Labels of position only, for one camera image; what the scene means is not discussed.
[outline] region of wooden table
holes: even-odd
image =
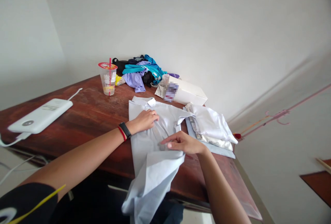
[[[100,76],[95,76],[1,111],[2,140],[11,143],[18,136],[17,133],[7,130],[10,124],[53,98],[68,99],[79,88],[83,90],[72,99],[73,106],[69,110],[44,131],[31,135],[14,147],[54,159],[116,128],[119,123],[128,121],[128,101],[133,96],[145,98],[153,96],[157,101],[165,102],[154,95],[156,88],[146,87],[146,92],[135,93],[134,89],[127,84],[117,86],[113,96],[106,96],[102,91]],[[183,107],[179,103],[171,104],[181,109]],[[185,121],[181,127],[187,133]],[[217,154],[214,154],[214,157],[248,216],[261,220],[261,214],[233,160]],[[93,176],[113,186],[128,189],[131,180],[134,179],[131,142],[126,141],[121,144],[100,165]],[[191,208],[209,211],[205,182],[196,155],[186,155],[184,163],[171,183],[171,191],[166,197],[181,200]]]

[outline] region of white box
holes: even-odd
[[[208,100],[207,96],[199,86],[190,84],[172,76],[169,76],[169,83],[175,83],[178,85],[175,100],[181,104],[186,105],[191,102],[202,106]]]

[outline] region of wooden stick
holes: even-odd
[[[326,170],[327,172],[329,172],[329,173],[331,174],[331,167],[330,167],[327,163],[325,163],[323,160],[321,160],[321,159],[319,159],[319,158],[316,158],[316,160],[317,160],[321,165],[324,166],[324,168],[325,168],[325,170]]]

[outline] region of shirt sleeve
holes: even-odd
[[[41,183],[24,184],[11,190],[0,198],[0,222],[6,220],[7,223],[25,215],[54,191],[53,187]],[[56,194],[19,223],[49,223],[57,202]]]

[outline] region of person's left hand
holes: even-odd
[[[131,135],[148,130],[154,126],[154,121],[159,121],[159,116],[155,110],[143,110],[135,119],[126,123]]]

